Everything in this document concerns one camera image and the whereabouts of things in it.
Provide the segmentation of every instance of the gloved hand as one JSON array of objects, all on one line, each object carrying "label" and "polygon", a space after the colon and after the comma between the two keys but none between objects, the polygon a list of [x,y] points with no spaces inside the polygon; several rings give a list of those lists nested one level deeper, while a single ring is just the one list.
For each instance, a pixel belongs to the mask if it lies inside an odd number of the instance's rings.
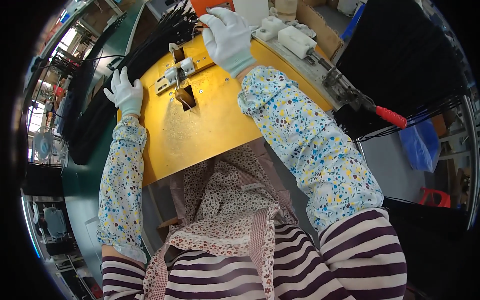
[{"label": "gloved hand", "polygon": [[127,67],[121,69],[121,74],[119,74],[119,70],[115,70],[112,78],[113,94],[107,88],[104,88],[103,92],[115,104],[115,107],[120,108],[123,116],[129,114],[140,116],[144,88],[138,79],[133,82],[132,86],[128,80],[127,71]]},{"label": "gloved hand", "polygon": [[232,78],[256,63],[250,53],[252,33],[240,15],[226,8],[212,8],[200,21],[209,27],[203,32],[208,55]]}]

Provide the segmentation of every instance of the yellow board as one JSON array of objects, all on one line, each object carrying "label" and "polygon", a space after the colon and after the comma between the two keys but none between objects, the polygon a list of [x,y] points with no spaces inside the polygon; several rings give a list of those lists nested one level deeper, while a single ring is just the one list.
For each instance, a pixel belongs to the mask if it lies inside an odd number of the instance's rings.
[{"label": "yellow board", "polygon": [[[185,44],[183,49],[186,58],[197,59],[194,61],[197,68],[211,62],[201,36]],[[276,53],[252,40],[252,54],[260,64],[272,66],[297,81],[300,90],[320,108],[325,111],[332,109]],[[148,133],[143,186],[262,136],[252,118],[240,111],[237,101],[240,82],[230,78],[227,72],[216,65],[182,83],[181,87],[192,86],[197,105],[191,111],[183,111],[182,104],[174,99],[174,86],[157,96],[155,82],[163,76],[167,65],[173,65],[170,54],[160,59],[140,79],[146,89],[140,123]]]}]

